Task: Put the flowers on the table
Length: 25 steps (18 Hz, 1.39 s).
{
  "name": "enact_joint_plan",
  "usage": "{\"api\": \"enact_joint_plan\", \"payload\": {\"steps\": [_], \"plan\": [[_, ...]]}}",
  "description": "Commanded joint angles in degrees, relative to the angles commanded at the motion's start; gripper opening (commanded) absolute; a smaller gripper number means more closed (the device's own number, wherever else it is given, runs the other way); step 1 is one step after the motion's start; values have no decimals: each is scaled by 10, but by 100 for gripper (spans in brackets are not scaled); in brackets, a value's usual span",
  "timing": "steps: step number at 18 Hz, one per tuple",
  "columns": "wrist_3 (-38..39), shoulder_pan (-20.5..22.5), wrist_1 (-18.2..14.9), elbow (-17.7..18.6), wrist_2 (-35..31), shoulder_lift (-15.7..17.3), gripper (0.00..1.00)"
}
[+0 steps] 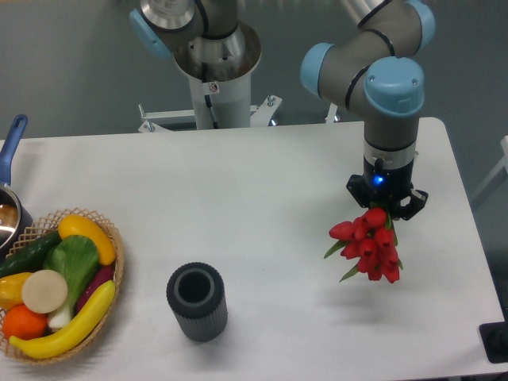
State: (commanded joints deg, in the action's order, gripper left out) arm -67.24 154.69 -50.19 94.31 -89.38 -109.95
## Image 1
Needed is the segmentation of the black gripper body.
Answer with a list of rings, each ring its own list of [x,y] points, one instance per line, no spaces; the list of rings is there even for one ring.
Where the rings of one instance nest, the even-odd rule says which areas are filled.
[[[367,187],[364,206],[375,203],[399,204],[410,196],[412,187],[412,172],[414,162],[395,169],[376,169],[373,164],[364,159],[363,178]]]

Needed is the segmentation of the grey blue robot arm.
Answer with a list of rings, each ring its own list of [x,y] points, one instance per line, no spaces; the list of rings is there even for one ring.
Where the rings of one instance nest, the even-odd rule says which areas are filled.
[[[435,33],[419,1],[346,1],[358,35],[348,44],[314,45],[300,67],[302,85],[364,122],[364,171],[347,188],[362,207],[381,205],[409,220],[428,195],[414,188],[423,70],[414,55]],[[188,78],[199,129],[250,127],[251,74],[260,39],[235,1],[143,1],[129,21],[155,56],[171,57]]]

